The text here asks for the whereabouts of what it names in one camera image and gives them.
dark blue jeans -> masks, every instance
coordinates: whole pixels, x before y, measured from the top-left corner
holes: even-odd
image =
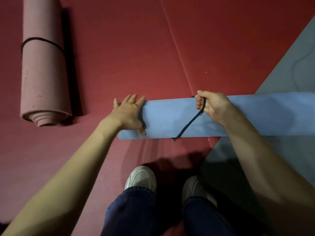
[[[206,198],[192,196],[183,205],[187,236],[234,236],[230,225]],[[145,187],[130,187],[108,207],[101,236],[156,236],[157,200]]]

shoe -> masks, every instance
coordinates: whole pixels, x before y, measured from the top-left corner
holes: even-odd
[[[218,207],[215,198],[211,194],[209,194],[206,189],[200,184],[197,176],[192,176],[186,180],[181,197],[182,203],[184,204],[190,196],[201,196],[207,198],[216,207]]]
[[[153,171],[149,167],[140,166],[132,171],[130,174],[125,189],[132,186],[144,186],[156,193],[157,180]]]

black cord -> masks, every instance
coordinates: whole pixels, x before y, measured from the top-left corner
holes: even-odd
[[[204,107],[206,106],[206,98],[203,98],[203,105],[202,105],[202,108],[200,109],[199,113],[197,113],[196,116],[194,116],[193,119],[191,119],[191,121],[183,128],[183,130],[178,134],[177,137],[175,138],[172,138],[174,141],[176,141],[177,139],[179,139],[182,134],[184,133],[184,131],[186,131],[186,129],[189,127],[189,125],[191,125],[191,123],[198,117],[200,116],[202,113],[203,113],[203,110],[204,110]]]
[[[50,40],[47,40],[47,39],[44,39],[44,38],[41,38],[41,37],[31,37],[31,38],[27,38],[25,41],[23,41],[22,46],[21,46],[21,53],[22,54],[23,54],[23,48],[24,48],[25,44],[30,42],[31,40],[35,40],[35,39],[48,42],[48,43],[56,46],[58,49],[60,49],[62,51],[63,54],[65,54],[65,51],[59,45],[57,45],[56,43],[54,43],[54,42],[52,42]]]

gray floor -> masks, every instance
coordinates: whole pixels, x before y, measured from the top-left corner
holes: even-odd
[[[256,94],[315,92],[315,17],[302,31]],[[267,137],[279,155],[315,187],[315,136]],[[227,137],[219,140],[201,166],[199,180],[225,194],[258,220],[265,215],[255,200]]]

red floor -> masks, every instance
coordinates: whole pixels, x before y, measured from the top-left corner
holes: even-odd
[[[66,127],[20,120],[22,0],[0,1],[0,221],[9,221],[127,94],[252,94],[315,14],[315,0],[61,0],[72,9],[84,116]],[[99,235],[129,173],[149,163],[182,183],[216,138],[115,139],[73,235]],[[182,223],[167,231],[182,235]]]

